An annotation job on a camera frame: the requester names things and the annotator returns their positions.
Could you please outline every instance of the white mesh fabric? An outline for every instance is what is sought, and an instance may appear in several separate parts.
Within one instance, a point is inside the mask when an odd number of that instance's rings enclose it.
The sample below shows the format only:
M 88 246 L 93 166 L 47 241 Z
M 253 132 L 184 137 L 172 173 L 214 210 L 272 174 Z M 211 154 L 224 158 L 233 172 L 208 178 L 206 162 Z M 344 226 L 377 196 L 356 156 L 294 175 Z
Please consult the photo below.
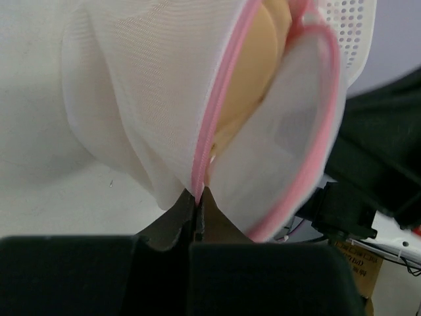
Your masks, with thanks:
M 285 198 L 314 135 L 326 116 L 333 80 L 328 44 L 317 34 L 305 35 L 289 49 L 268 95 L 227 150 L 214 162 L 210 188 L 225 215 L 242 231 L 251 230 Z M 295 207 L 277 217 L 263 241 L 276 232 L 303 203 L 323 175 L 324 163 L 335 140 L 345 104 L 346 79 L 341 77 L 335 117 L 330 126 L 324 160 L 296 199 Z
M 98 159 L 168 209 L 184 188 L 216 72 L 244 0 L 87 0 L 62 49 L 69 123 Z

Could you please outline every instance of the beige object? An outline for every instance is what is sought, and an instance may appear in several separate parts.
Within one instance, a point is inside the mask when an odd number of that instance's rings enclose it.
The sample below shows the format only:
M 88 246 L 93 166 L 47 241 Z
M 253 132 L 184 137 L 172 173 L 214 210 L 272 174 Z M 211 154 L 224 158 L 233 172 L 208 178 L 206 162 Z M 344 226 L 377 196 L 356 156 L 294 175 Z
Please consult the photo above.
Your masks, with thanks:
M 216 126 L 211 160 L 225 149 L 263 100 L 284 54 L 290 25 L 287 0 L 262 2 L 234 68 Z

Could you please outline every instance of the mesh bag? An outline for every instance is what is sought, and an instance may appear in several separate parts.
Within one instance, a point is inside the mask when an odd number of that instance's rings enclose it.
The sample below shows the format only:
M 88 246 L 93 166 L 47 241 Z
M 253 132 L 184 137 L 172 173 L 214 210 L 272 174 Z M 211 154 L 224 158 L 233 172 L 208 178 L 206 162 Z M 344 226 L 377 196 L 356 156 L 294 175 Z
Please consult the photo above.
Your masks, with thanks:
M 201 197 L 218 115 L 260 2 L 89 0 L 72 13 L 62 48 L 70 126 L 163 209 L 184 188 Z M 258 242 L 320 180 L 345 104 L 334 33 L 311 18 L 310 1 L 290 6 L 276 77 L 209 176 L 219 208 Z

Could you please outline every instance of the white perforated basket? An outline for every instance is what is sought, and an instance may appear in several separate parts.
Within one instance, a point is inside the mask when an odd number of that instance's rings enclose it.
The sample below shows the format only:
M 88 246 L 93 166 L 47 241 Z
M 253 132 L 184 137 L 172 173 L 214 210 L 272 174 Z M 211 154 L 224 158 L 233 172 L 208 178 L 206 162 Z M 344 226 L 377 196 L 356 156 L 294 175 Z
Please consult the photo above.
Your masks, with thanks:
M 366 64 L 374 30 L 377 0 L 314 0 L 320 14 L 336 31 L 346 58 L 348 86 Z

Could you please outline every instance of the brown cardboard box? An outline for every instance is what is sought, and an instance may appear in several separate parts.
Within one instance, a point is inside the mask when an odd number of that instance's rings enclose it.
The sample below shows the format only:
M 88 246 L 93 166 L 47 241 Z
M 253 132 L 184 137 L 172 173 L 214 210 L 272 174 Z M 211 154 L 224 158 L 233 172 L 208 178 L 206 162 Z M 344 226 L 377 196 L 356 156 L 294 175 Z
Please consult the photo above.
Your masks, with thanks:
M 335 246 L 348 259 L 360 295 L 367 299 L 367 315 L 373 315 L 374 310 L 371 296 L 373 295 L 383 259 L 364 248 L 351 245 L 347 242 L 336 242 Z

